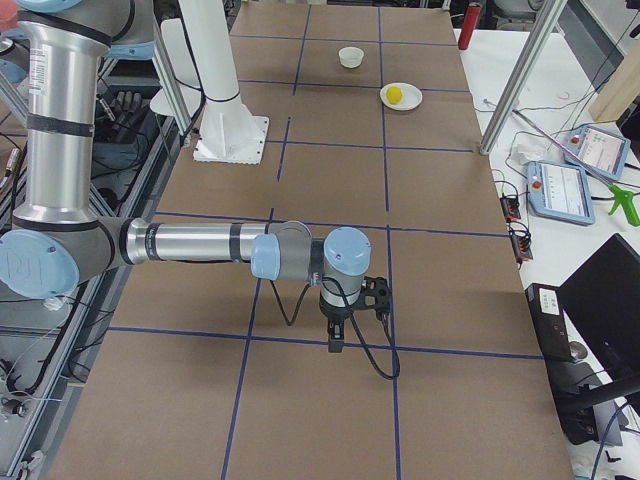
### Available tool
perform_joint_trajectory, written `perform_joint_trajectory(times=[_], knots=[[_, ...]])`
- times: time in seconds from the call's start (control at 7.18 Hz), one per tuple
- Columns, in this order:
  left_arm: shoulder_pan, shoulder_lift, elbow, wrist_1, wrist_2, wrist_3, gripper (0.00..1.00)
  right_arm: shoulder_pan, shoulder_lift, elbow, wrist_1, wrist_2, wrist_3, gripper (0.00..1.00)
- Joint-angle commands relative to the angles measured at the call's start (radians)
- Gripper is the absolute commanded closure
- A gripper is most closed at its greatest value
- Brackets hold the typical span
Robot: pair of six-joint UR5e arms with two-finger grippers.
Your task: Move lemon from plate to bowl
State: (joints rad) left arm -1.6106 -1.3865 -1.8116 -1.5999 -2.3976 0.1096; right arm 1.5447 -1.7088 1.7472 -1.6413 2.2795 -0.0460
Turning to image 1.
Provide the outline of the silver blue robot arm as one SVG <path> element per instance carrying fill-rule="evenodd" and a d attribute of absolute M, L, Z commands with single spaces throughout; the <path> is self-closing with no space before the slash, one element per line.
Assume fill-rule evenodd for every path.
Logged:
<path fill-rule="evenodd" d="M 108 270 L 146 261 L 247 263 L 270 281 L 319 286 L 328 348 L 364 307 L 371 245 L 358 229 L 314 237 L 299 222 L 150 223 L 89 208 L 99 61 L 119 47 L 154 53 L 148 1 L 22 1 L 30 42 L 26 197 L 1 239 L 1 279 L 15 293 L 46 299 Z"/>

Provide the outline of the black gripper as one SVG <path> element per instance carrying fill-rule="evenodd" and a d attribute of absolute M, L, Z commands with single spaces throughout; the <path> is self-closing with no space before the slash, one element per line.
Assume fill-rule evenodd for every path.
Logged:
<path fill-rule="evenodd" d="M 350 306 L 334 306 L 325 300 L 321 300 L 319 306 L 321 312 L 327 318 L 328 351 L 330 353 L 342 352 L 345 340 L 344 322 L 351 314 L 354 314 L 359 307 L 356 304 Z"/>

